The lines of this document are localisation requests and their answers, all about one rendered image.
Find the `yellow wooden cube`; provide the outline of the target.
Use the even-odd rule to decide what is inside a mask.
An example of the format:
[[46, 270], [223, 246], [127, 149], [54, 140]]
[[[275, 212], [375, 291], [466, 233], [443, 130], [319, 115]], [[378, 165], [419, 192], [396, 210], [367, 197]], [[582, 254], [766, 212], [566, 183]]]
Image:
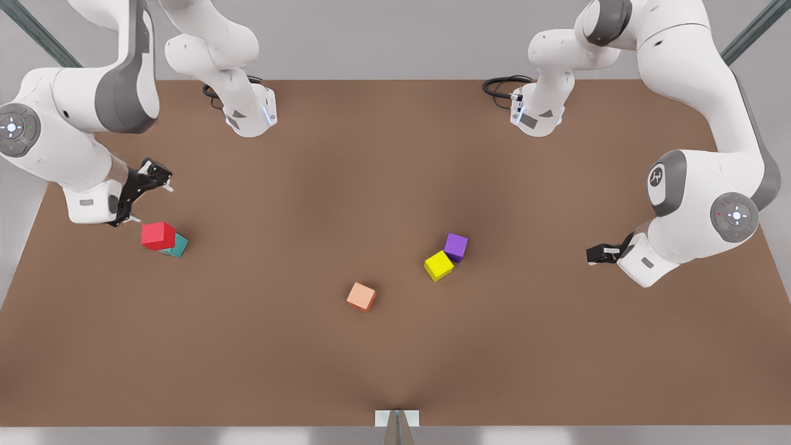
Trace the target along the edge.
[[424, 262], [424, 269], [429, 274], [433, 282], [439, 281], [447, 274], [451, 273], [454, 268], [452, 260], [447, 256], [446, 252], [441, 250], [433, 256], [427, 258]]

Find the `silver frame post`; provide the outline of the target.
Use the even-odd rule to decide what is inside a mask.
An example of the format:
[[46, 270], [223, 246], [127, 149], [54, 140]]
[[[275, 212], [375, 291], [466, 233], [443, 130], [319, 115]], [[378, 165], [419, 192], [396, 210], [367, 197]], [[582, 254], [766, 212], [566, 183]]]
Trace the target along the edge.
[[415, 445], [411, 427], [420, 426], [419, 410], [376, 410], [374, 425], [385, 427], [383, 445]]
[[0, 9], [60, 67], [83, 67], [73, 54], [19, 0], [0, 0]]
[[791, 11], [791, 0], [771, 0], [769, 4], [721, 51], [727, 66], [731, 66], [744, 51], [771, 28], [786, 12]]

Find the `peach wooden cube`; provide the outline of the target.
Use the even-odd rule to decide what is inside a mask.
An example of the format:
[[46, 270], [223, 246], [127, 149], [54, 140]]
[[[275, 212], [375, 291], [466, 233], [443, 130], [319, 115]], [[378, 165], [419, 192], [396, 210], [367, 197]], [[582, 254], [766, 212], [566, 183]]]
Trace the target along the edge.
[[376, 298], [376, 291], [364, 286], [360, 282], [355, 282], [345, 300], [351, 307], [359, 309], [365, 313], [370, 312], [370, 308]]

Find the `red wooden cube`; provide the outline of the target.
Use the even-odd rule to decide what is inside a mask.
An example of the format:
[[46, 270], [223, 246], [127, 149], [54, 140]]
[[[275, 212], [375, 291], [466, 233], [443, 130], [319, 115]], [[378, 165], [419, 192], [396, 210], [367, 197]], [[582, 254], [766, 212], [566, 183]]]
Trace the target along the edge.
[[140, 244], [154, 251], [169, 250], [176, 244], [176, 229], [164, 221], [144, 224]]

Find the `purple wooden cube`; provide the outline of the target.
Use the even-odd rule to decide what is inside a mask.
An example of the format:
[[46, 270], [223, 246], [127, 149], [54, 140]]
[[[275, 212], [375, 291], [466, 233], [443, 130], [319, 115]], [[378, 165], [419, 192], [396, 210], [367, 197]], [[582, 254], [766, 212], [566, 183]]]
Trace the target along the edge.
[[468, 238], [453, 233], [448, 233], [444, 243], [443, 252], [453, 262], [461, 262], [465, 256]]

